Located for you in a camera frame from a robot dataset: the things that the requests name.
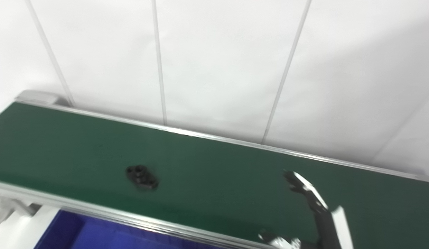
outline robotic arm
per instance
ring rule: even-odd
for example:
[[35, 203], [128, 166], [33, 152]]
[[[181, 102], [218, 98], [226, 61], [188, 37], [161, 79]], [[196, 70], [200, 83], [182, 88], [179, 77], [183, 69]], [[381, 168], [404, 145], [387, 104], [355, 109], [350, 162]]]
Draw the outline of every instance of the robotic arm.
[[339, 206], [330, 212], [316, 188], [300, 174], [287, 171], [284, 177], [292, 191], [305, 196], [313, 212], [320, 239], [317, 244], [312, 244], [298, 238], [287, 240], [268, 232], [261, 232], [259, 238], [278, 249], [353, 249], [344, 209]]

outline white wall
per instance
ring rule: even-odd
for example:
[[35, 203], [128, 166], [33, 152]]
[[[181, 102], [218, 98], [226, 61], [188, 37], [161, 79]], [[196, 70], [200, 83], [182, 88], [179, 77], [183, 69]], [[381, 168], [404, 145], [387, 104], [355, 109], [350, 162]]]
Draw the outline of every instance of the white wall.
[[285, 78], [305, 4], [0, 0], [0, 111], [45, 90], [258, 143], [268, 127], [268, 145], [429, 175], [429, 0], [313, 0]]

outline black mechanical part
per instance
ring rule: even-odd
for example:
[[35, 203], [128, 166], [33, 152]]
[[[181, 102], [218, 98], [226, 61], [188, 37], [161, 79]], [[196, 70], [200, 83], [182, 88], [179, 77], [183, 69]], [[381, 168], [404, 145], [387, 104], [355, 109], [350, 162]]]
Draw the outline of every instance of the black mechanical part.
[[127, 177], [138, 187], [154, 190], [158, 187], [159, 181], [143, 165], [127, 167], [125, 170]]

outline panel seam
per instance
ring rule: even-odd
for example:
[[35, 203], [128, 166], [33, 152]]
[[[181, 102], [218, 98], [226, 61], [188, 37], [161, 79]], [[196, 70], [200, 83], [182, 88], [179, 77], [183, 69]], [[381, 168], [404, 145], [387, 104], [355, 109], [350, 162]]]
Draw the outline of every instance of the panel seam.
[[415, 109], [399, 124], [398, 128], [393, 132], [393, 134], [388, 138], [388, 140], [377, 150], [374, 156], [370, 160], [370, 164], [374, 163], [377, 157], [391, 144], [391, 142], [404, 130], [408, 123], [417, 115], [417, 113], [423, 109], [423, 107], [429, 102], [429, 95], [420, 102]]
[[164, 90], [164, 76], [162, 74], [162, 56], [160, 52], [160, 42], [159, 42], [159, 24], [158, 24], [158, 15], [156, 0], [151, 0], [152, 12], [153, 12], [153, 24], [155, 31], [155, 42], [156, 42], [156, 57], [158, 63], [158, 75], [159, 75], [159, 88], [160, 88], [160, 99], [162, 105], [162, 117], [164, 119], [164, 126], [167, 125], [167, 109], [165, 106], [165, 90]]
[[74, 107], [75, 100], [73, 99], [72, 92], [70, 91], [69, 86], [67, 85], [64, 74], [62, 73], [58, 60], [55, 57], [52, 46], [50, 46], [50, 43], [48, 42], [47, 36], [45, 35], [44, 29], [42, 28], [41, 22], [39, 21], [36, 11], [33, 8], [33, 5], [31, 4], [30, 0], [25, 0], [25, 3], [27, 5], [28, 11], [30, 12], [31, 19], [33, 20], [33, 23], [36, 26], [36, 30], [38, 30], [39, 37], [41, 38], [42, 43], [44, 44], [44, 48], [48, 54], [48, 57], [50, 58], [50, 61], [52, 62], [53, 67], [55, 68], [56, 74], [58, 75], [59, 81], [61, 82], [61, 85], [66, 94], [67, 101], [70, 106]]
[[284, 69], [283, 74], [282, 74], [282, 79], [280, 81], [279, 88], [278, 88], [277, 93], [276, 93], [276, 98], [274, 99], [274, 103], [273, 103], [273, 106], [271, 108], [270, 116], [268, 118], [268, 123], [267, 123], [267, 126], [265, 127], [265, 132], [263, 134], [262, 142], [261, 142], [262, 145], [265, 144], [265, 141], [267, 139], [268, 131], [270, 130], [270, 126], [271, 126], [271, 123], [273, 121], [274, 113], [276, 112], [276, 107], [277, 107], [277, 104], [279, 103], [279, 98], [280, 98], [280, 95], [282, 93], [283, 85], [285, 84], [285, 80], [287, 80], [288, 70], [290, 69], [291, 62], [293, 61], [293, 57], [294, 57], [294, 54], [296, 51], [296, 47], [297, 47], [300, 35], [302, 33], [303, 24], [305, 23], [305, 19], [306, 19], [306, 16], [308, 14], [308, 10], [309, 10], [310, 5], [311, 5], [311, 0], [307, 0], [307, 2], [305, 3], [305, 8], [304, 8], [303, 13], [302, 13], [302, 17], [301, 17], [300, 22], [299, 22], [298, 29], [296, 31], [296, 35], [295, 35], [295, 38], [293, 41], [293, 45], [291, 46], [290, 55], [288, 56], [287, 64], [285, 65], [285, 69]]

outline blue bin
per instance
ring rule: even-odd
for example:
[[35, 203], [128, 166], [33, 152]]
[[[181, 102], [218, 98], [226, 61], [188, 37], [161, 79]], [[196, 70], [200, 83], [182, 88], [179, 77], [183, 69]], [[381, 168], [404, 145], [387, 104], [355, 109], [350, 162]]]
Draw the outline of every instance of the blue bin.
[[35, 249], [220, 249], [89, 216], [59, 211]]

